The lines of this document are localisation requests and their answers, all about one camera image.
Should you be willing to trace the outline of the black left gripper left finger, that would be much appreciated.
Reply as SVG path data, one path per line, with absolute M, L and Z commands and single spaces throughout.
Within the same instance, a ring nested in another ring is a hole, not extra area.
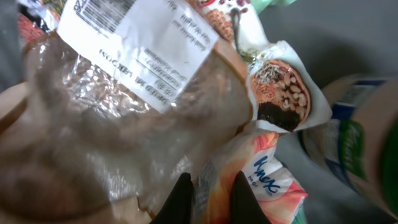
M 189 224 L 192 196 L 191 175 L 184 172 L 178 178 L 160 212 L 150 224 Z

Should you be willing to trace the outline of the green lid jar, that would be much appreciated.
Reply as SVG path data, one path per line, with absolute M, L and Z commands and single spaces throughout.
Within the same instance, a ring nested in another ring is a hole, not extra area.
M 298 134 L 320 167 L 397 217 L 397 76 L 350 75 L 324 87 L 332 117 Z

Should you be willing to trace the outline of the orange tissue pack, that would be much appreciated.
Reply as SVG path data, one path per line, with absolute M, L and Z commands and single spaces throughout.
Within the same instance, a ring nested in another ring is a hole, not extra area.
M 193 223 L 227 223 L 233 180 L 238 172 L 275 224 L 306 224 L 302 204 L 307 198 L 299 182 L 275 157 L 279 135 L 273 131 L 243 132 L 207 160 L 196 179 Z

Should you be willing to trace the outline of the clear brown snack bag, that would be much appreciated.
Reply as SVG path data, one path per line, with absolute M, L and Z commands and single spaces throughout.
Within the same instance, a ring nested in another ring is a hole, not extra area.
M 220 21 L 194 1 L 67 1 L 1 95 L 1 222 L 149 223 L 249 119 Z

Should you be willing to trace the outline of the white bean snack packet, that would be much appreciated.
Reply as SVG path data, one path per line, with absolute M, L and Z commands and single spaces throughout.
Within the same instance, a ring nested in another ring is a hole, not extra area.
M 257 128 L 278 133 L 327 122 L 331 108 L 303 62 L 284 40 L 271 43 L 254 1 L 194 1 L 199 13 L 244 62 L 248 96 Z

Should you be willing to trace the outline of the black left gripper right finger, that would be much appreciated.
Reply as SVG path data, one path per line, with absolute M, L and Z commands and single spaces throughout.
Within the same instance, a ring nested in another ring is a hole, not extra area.
M 230 198 L 230 224 L 271 224 L 242 171 L 234 179 Z

